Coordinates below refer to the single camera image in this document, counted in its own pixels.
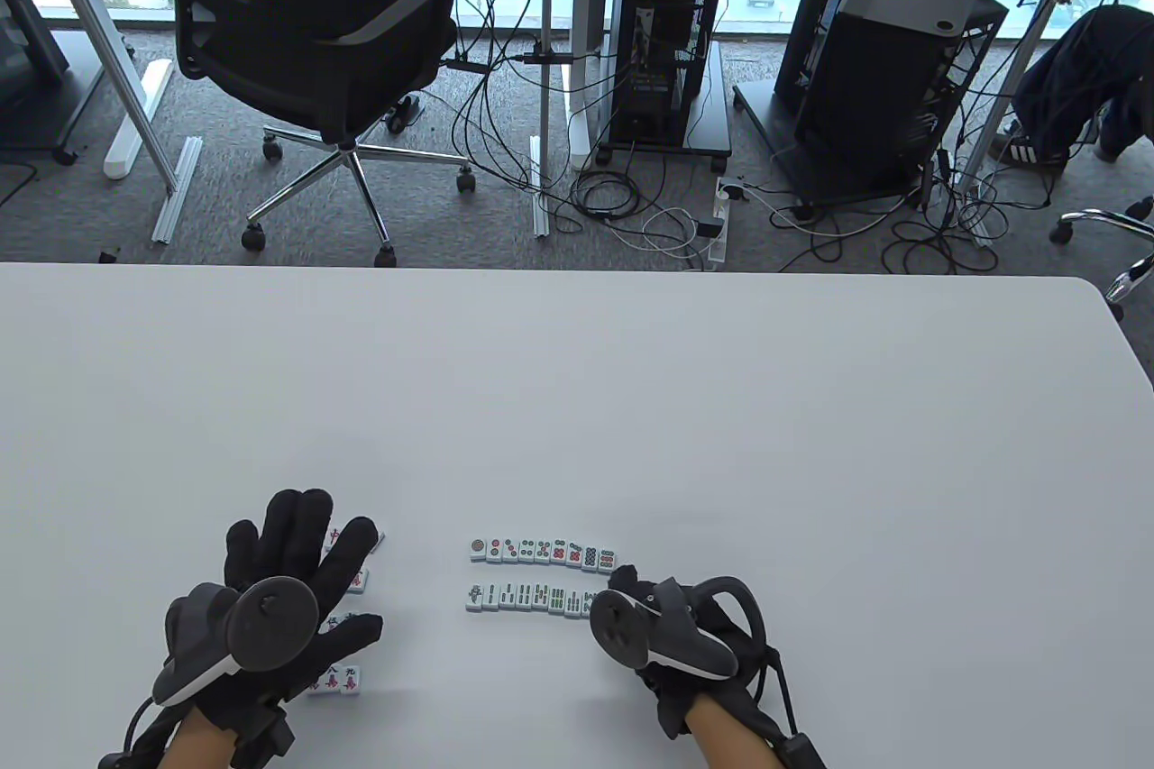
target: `black office chair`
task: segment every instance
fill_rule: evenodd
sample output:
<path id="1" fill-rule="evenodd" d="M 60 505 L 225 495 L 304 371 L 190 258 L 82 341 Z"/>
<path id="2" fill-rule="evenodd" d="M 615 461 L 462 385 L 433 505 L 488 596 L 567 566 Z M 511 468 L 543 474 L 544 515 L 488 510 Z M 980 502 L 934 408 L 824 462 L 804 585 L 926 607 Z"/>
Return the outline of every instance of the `black office chair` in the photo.
<path id="1" fill-rule="evenodd" d="M 316 164 L 248 214 L 241 238 L 264 249 L 260 218 L 338 166 L 346 166 L 381 234 L 375 266 L 396 267 L 384 221 L 373 203 L 362 158 L 459 166 L 458 192 L 473 192 L 469 159 L 365 143 L 405 94 L 426 88 L 457 36 L 452 0 L 175 0 L 177 51 L 188 77 L 220 89 L 272 118 L 316 129 L 264 127 L 264 156 L 280 143 L 328 150 Z"/>
<path id="2" fill-rule="evenodd" d="M 1146 68 L 1144 69 L 1139 88 L 1142 132 L 1146 133 L 1146 137 L 1149 137 L 1154 142 L 1154 47 L 1146 55 Z M 1138 237 L 1145 237 L 1151 242 L 1154 242 L 1154 225 L 1146 224 L 1145 222 L 1151 216 L 1152 210 L 1154 210 L 1154 195 L 1147 195 L 1141 201 L 1134 201 L 1133 204 L 1126 208 L 1125 212 L 1112 212 L 1112 210 L 1100 210 L 1096 208 L 1063 212 L 1058 217 L 1058 224 L 1050 232 L 1050 241 L 1059 246 L 1065 246 L 1074 237 L 1074 222 L 1092 221 L 1106 222 L 1106 224 L 1114 225 L 1115 229 L 1136 233 Z M 1106 304 L 1110 307 L 1110 312 L 1114 313 L 1115 319 L 1118 321 L 1123 319 L 1125 311 L 1122 308 L 1122 300 L 1136 290 L 1141 282 L 1145 282 L 1152 270 L 1154 270 L 1154 253 L 1134 261 L 1132 266 L 1110 283 L 1110 286 L 1106 290 Z"/>

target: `chair armrest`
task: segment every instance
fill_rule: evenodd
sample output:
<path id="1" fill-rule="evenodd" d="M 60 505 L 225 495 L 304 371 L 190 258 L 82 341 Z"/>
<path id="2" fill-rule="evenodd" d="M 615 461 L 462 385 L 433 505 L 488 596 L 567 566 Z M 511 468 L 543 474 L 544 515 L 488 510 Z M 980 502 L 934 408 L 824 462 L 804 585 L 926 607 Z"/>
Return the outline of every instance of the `chair armrest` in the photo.
<path id="1" fill-rule="evenodd" d="M 376 39 L 380 39 L 385 32 L 392 30 L 403 20 L 417 14 L 421 6 L 429 6 L 429 3 L 437 1 L 398 0 L 381 12 L 379 16 L 370 20 L 369 23 L 366 23 L 360 30 L 340 36 L 340 39 L 317 40 L 317 44 L 327 45 L 327 47 L 362 47 L 362 45 L 375 43 Z"/>

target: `chair base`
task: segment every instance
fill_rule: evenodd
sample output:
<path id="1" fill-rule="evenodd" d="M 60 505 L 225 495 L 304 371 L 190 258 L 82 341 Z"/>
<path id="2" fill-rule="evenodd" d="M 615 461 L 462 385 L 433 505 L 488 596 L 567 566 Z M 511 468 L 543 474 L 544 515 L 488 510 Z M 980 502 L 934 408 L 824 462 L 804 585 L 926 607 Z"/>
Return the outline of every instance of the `chair base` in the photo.
<path id="1" fill-rule="evenodd" d="M 1067 245 L 1074 237 L 1074 222 L 1091 221 L 1104 222 L 1104 224 L 1114 225 L 1115 229 L 1122 229 L 1123 232 L 1138 234 L 1138 237 L 1142 237 L 1154 245 L 1154 225 L 1142 222 L 1144 218 L 1149 216 L 1151 210 L 1154 210 L 1154 196 L 1145 197 L 1145 200 L 1131 204 L 1130 208 L 1126 208 L 1125 212 L 1112 212 L 1110 210 L 1093 208 L 1063 212 L 1058 217 L 1058 224 L 1050 232 L 1050 241 L 1059 246 Z M 1114 313 L 1114 319 L 1118 321 L 1123 319 L 1125 311 L 1122 308 L 1122 301 L 1132 294 L 1133 290 L 1140 286 L 1142 282 L 1146 282 L 1152 270 L 1154 270 L 1154 253 L 1134 261 L 1132 266 L 1110 283 L 1104 296 L 1107 306 Z"/>
<path id="2" fill-rule="evenodd" d="M 264 249 L 265 237 L 264 229 L 261 226 L 261 217 L 267 216 L 267 214 L 272 212 L 285 201 L 292 200 L 298 193 L 305 192 L 306 188 L 312 187 L 322 177 L 329 176 L 337 167 L 347 167 L 352 174 L 353 180 L 357 182 L 357 188 L 361 193 L 361 200 L 365 203 L 365 208 L 368 210 L 369 216 L 373 218 L 373 224 L 376 225 L 377 233 L 381 237 L 381 247 L 376 253 L 374 259 L 374 266 L 376 267 L 396 267 L 397 255 L 394 253 L 392 242 L 389 239 L 389 229 L 384 222 L 384 217 L 381 216 L 380 210 L 373 201 L 373 196 L 369 193 L 368 180 L 365 179 L 365 169 L 361 164 L 362 159 L 380 160 L 380 163 L 437 163 L 437 164 L 451 164 L 451 166 L 458 166 L 457 172 L 457 192 L 474 192 L 477 188 L 477 179 L 473 174 L 472 167 L 470 166 L 469 159 L 464 156 L 454 156 L 448 152 L 430 152 L 425 150 L 400 150 L 398 147 L 380 147 L 372 145 L 372 143 L 365 143 L 365 140 L 380 126 L 381 121 L 374 122 L 367 128 L 352 143 L 349 145 L 331 145 L 331 143 L 322 142 L 321 136 L 316 134 L 309 134 L 309 132 L 297 132 L 293 129 L 278 129 L 276 126 L 264 126 L 264 142 L 263 152 L 264 158 L 269 160 L 278 160 L 284 156 L 284 151 L 280 147 L 280 140 L 285 142 L 302 143 L 305 147 L 313 147 L 314 150 L 324 150 L 328 152 L 325 158 L 322 158 L 320 163 L 316 163 L 313 167 L 305 171 L 305 174 L 297 177 L 291 182 L 278 189 L 275 195 L 271 195 L 264 203 L 261 203 L 258 208 L 252 210 L 248 214 L 248 225 L 245 232 L 241 234 L 241 245 L 250 251 L 250 253 L 260 253 Z"/>

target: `vr controller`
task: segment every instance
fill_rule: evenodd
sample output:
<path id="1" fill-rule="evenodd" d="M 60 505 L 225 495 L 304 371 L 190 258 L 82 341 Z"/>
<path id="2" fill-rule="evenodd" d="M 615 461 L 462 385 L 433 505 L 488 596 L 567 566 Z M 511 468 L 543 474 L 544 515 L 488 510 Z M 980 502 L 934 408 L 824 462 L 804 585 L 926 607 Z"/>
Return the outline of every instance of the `vr controller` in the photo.
<path id="1" fill-rule="evenodd" d="M 128 729 L 125 751 L 106 754 L 98 769 L 153 769 L 190 700 L 222 677 L 267 672 L 292 662 L 313 641 L 320 609 L 312 589 L 291 576 L 270 576 L 239 592 L 201 583 L 172 602 L 164 619 L 168 659 Z M 136 721 L 150 703 L 160 715 L 133 744 Z M 284 710 L 254 703 L 235 724 L 238 769 L 262 769 L 293 742 Z"/>
<path id="2" fill-rule="evenodd" d="M 728 700 L 725 690 L 717 693 L 721 707 L 765 739 L 786 769 L 825 769 L 809 737 L 797 732 L 781 659 L 765 642 L 762 611 L 741 580 L 718 576 L 685 589 L 676 580 L 668 578 L 658 583 L 644 600 L 606 589 L 593 598 L 590 628 L 605 652 L 631 670 L 659 664 L 709 681 L 726 681 L 739 672 L 737 656 L 725 642 L 697 628 L 694 612 L 702 600 L 718 595 L 730 595 L 737 602 L 754 644 L 765 647 L 765 664 L 752 710 L 747 701 Z M 765 666 L 772 666 L 778 674 L 792 736 L 782 733 L 772 718 L 757 709 L 765 685 Z"/>

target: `chair caster wheel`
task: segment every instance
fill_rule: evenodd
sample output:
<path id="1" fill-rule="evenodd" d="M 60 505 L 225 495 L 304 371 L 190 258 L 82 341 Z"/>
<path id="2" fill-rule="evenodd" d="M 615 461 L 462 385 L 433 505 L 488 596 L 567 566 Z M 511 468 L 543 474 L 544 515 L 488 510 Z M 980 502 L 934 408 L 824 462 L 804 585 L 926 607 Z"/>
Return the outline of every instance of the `chair caster wheel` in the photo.
<path id="1" fill-rule="evenodd" d="M 1050 230 L 1050 242 L 1056 242 L 1056 245 L 1065 246 L 1074 237 L 1074 226 L 1069 224 L 1069 222 L 1059 222 L 1054 229 Z"/>
<path id="2" fill-rule="evenodd" d="M 457 172 L 457 192 L 477 192 L 477 174 L 472 167 L 462 166 Z"/>
<path id="3" fill-rule="evenodd" d="M 384 242 L 376 253 L 376 257 L 373 259 L 374 267 L 396 267 L 397 266 L 397 254 L 394 253 L 392 246 Z"/>
<path id="4" fill-rule="evenodd" d="M 1136 201 L 1136 203 L 1130 204 L 1129 208 L 1126 208 L 1126 216 L 1145 222 L 1146 217 L 1151 216 L 1151 210 L 1154 210 L 1154 196 L 1147 195 L 1141 201 Z"/>
<path id="5" fill-rule="evenodd" d="M 260 222 L 254 222 L 245 229 L 245 233 L 240 237 L 240 245 L 249 251 L 249 253 L 263 253 L 264 251 L 264 229 L 261 229 Z"/>
<path id="6" fill-rule="evenodd" d="M 272 137 L 272 135 L 264 135 L 264 143 L 261 145 L 261 151 L 264 154 L 264 158 L 269 159 L 269 163 L 279 163 L 285 155 L 280 142 L 276 137 Z"/>

